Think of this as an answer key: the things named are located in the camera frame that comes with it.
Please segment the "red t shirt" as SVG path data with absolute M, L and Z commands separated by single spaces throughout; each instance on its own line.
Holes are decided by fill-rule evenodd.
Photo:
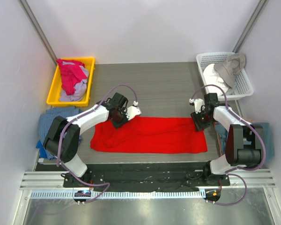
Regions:
M 204 132 L 192 118 L 138 116 L 120 128 L 111 121 L 95 126 L 90 147 L 100 152 L 198 154 L 207 152 Z

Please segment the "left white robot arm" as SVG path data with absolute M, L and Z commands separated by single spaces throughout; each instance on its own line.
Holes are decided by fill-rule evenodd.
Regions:
M 49 126 L 43 147 L 55 157 L 60 154 L 59 162 L 75 175 L 74 181 L 80 187 L 90 183 L 88 168 L 77 153 L 80 135 L 108 120 L 111 120 L 116 128 L 121 127 L 128 122 L 127 104 L 128 99 L 116 92 L 101 105 L 96 104 L 76 116 L 69 118 L 56 116 Z

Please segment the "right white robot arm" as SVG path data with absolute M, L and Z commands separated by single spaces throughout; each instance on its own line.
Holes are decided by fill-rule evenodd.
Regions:
M 263 166 L 266 147 L 262 140 L 262 126 L 252 125 L 239 117 L 227 103 L 220 103 L 215 93 L 205 94 L 203 99 L 192 97 L 189 103 L 194 106 L 191 118 L 196 131 L 219 122 L 228 132 L 225 153 L 203 167 L 204 183 L 213 185 L 219 179 L 225 179 L 229 172 L 255 171 Z

